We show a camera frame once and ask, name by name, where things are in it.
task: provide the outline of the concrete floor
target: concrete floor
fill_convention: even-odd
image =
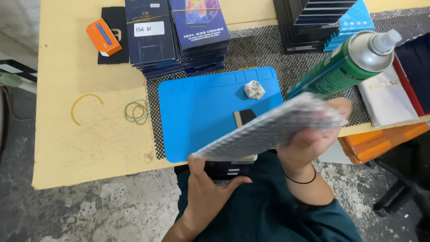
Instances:
[[[35,115],[35,95],[15,89],[12,98],[17,116]],[[9,120],[0,163],[0,241],[161,241],[178,213],[180,191],[172,168],[36,191],[31,187],[34,132],[34,121]],[[364,241],[417,242],[421,214],[414,202],[386,218],[372,212],[395,182],[391,174],[346,164],[316,163],[316,168]]]

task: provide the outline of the hand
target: hand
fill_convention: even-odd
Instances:
[[[204,159],[188,156],[188,205],[184,214],[167,232],[163,241],[191,241],[197,237],[224,207],[234,190],[249,177],[233,178],[225,186],[217,186],[204,171]]]
[[[347,98],[332,99],[326,101],[326,104],[337,109],[345,119],[348,119],[352,111],[351,101]],[[290,144],[278,146],[276,150],[284,172],[289,177],[296,177],[300,173],[309,171],[311,173],[310,178],[312,179],[314,171],[309,164],[322,155],[335,142],[340,128],[326,132],[312,129],[303,130],[294,136]]]

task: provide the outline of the dark green shirt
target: dark green shirt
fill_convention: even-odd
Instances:
[[[182,195],[178,220],[187,206],[190,171],[178,175]],[[258,155],[249,178],[235,190],[198,241],[361,242],[354,222],[335,199],[323,207],[298,208],[274,152]]]

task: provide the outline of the silicone mat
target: silicone mat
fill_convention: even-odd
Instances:
[[[407,41],[430,30],[429,14],[430,7],[424,7],[371,13],[371,17],[376,31],[383,32],[394,28],[402,35],[403,41]],[[218,72],[236,71],[247,66],[271,66],[276,70],[282,93],[326,55],[330,54],[325,52],[284,55],[277,25],[234,30],[230,31],[230,35],[232,39],[224,62],[225,69]],[[162,81],[185,77],[185,73],[182,72],[146,82],[157,159],[165,157],[158,85]],[[349,118],[348,126],[370,122],[356,87],[336,96],[347,97],[353,103],[353,112]]]
[[[266,91],[259,100],[245,94],[245,84],[252,80]],[[283,103],[271,67],[164,81],[158,94],[169,162],[186,161],[191,153],[235,130],[234,111],[251,109],[260,116]]]

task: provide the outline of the person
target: person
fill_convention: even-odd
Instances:
[[[344,118],[352,111],[346,98],[327,104]],[[247,177],[235,177],[225,186],[208,177],[204,159],[190,155],[189,170],[178,175],[179,214],[163,242],[362,241],[311,164],[339,130],[303,130],[289,144],[258,154]]]

